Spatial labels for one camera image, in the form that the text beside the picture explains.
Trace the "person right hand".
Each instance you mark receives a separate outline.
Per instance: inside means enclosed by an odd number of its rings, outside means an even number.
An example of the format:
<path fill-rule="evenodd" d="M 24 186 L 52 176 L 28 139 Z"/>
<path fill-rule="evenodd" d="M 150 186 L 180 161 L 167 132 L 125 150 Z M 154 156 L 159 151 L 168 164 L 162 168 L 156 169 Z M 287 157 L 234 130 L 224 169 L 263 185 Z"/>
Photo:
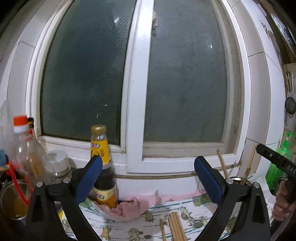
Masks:
<path fill-rule="evenodd" d="M 277 221 L 283 221 L 295 210 L 295 203 L 290 204 L 287 200 L 288 188 L 282 181 L 278 190 L 273 207 L 273 217 Z"/>

